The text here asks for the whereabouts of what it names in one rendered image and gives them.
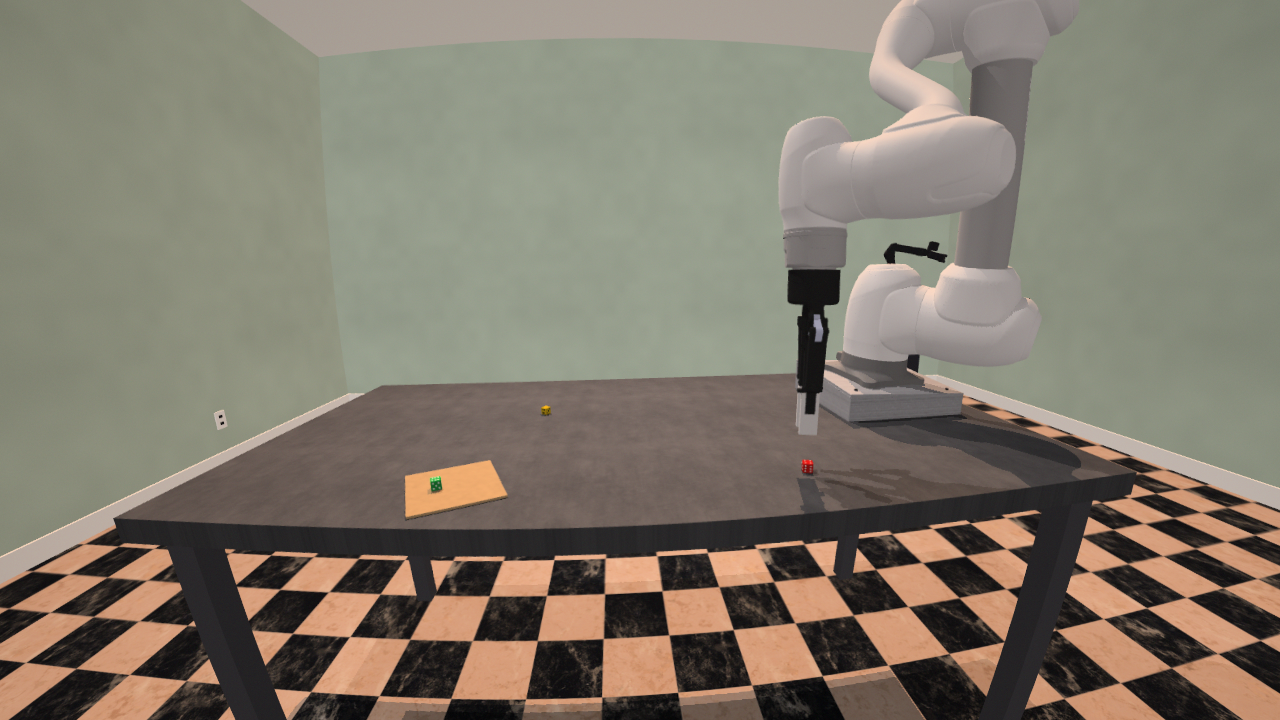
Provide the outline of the orange mat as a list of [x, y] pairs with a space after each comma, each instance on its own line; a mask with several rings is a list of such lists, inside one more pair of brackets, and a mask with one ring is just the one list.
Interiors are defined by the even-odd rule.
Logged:
[[[442, 489], [431, 491], [433, 477]], [[490, 460], [404, 477], [406, 520], [507, 497]]]

